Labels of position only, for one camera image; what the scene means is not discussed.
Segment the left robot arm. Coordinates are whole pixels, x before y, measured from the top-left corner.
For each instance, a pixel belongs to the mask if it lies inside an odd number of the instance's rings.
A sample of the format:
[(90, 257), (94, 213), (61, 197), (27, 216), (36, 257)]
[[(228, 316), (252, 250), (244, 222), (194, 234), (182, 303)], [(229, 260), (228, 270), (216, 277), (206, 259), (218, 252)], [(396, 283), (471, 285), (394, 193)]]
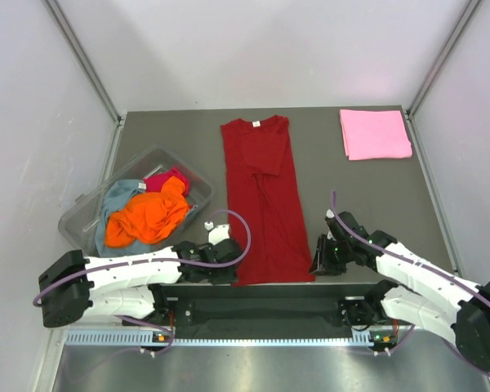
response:
[(224, 238), (216, 244), (182, 241), (132, 256), (104, 258), (68, 251), (38, 277), (33, 306), (42, 311), (47, 328), (97, 316), (161, 323), (169, 305), (152, 293), (151, 286), (175, 284), (192, 274), (226, 272), (247, 255), (250, 246)]

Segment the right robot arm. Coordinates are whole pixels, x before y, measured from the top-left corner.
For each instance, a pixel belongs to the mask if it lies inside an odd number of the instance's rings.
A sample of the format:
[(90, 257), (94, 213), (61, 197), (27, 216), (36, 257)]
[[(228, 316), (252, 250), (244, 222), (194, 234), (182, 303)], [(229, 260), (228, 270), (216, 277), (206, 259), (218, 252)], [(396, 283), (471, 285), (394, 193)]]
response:
[(368, 233), (349, 212), (328, 210), (310, 273), (339, 275), (353, 262), (383, 276), (361, 301), (343, 301), (353, 324), (397, 319), (430, 332), (490, 373), (490, 282), (458, 278), (384, 231)]

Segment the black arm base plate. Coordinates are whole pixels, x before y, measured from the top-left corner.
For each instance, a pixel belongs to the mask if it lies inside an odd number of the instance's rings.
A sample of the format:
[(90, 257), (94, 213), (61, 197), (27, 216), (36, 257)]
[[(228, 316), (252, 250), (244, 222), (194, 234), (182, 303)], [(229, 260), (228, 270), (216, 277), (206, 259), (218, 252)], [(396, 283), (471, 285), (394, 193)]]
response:
[(155, 325), (194, 327), (212, 321), (323, 322), (333, 327), (390, 325), (395, 316), (377, 303), (394, 283), (279, 284), (247, 287), (153, 285), (150, 314), (139, 319)]

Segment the red t shirt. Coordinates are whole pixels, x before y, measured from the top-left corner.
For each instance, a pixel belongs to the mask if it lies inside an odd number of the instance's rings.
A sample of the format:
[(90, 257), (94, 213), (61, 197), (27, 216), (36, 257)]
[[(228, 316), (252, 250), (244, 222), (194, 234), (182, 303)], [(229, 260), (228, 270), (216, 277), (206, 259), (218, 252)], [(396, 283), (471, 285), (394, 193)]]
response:
[(238, 118), (220, 130), (227, 206), (239, 214), (229, 218), (231, 233), (248, 250), (237, 284), (314, 281), (288, 119)]

